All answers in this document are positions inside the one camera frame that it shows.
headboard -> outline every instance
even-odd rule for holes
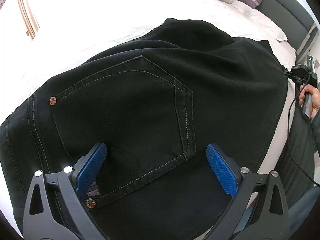
[[[311,15],[297,0],[263,0],[257,7],[277,24],[296,50],[296,62],[301,62],[318,36],[318,28]]]

blue textured pad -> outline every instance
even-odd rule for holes
[[[211,168],[224,189],[224,192],[230,194],[234,198],[238,191],[236,176],[234,176],[233,172],[212,144],[207,146],[206,155]]]
[[[107,154],[107,146],[104,143],[101,143],[76,177],[75,192],[77,195],[87,193],[90,185],[104,163]]]

jeans back pocket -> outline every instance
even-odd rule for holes
[[[101,141],[108,156],[97,206],[142,187],[196,154],[192,91],[143,56],[94,73],[56,96],[52,114],[76,162]]]

black denim fabric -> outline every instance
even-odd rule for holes
[[[89,212],[101,230],[112,240],[193,239],[231,199],[206,146],[257,171],[287,87],[267,41],[167,19],[52,77],[6,119],[0,161],[13,206],[24,207],[36,170],[59,172],[102,141],[109,153],[96,192],[81,200],[96,200]],[[57,208],[64,212],[61,200]]]

white bed sheet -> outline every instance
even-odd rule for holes
[[[5,102],[0,123],[50,77],[77,67],[101,51],[143,36],[167,17],[200,19],[232,37],[268,40],[279,62],[290,69],[295,63],[295,50],[286,41],[276,39],[279,30],[270,19],[245,6],[236,0],[232,4],[218,0],[43,0],[50,17],[43,21],[25,55],[12,59],[12,65],[3,70],[8,76],[8,90],[0,98]],[[286,141],[286,115],[293,98],[290,82],[283,114],[267,153],[269,158],[263,162],[261,173],[273,169],[280,156]],[[12,222],[12,213],[7,217]]]

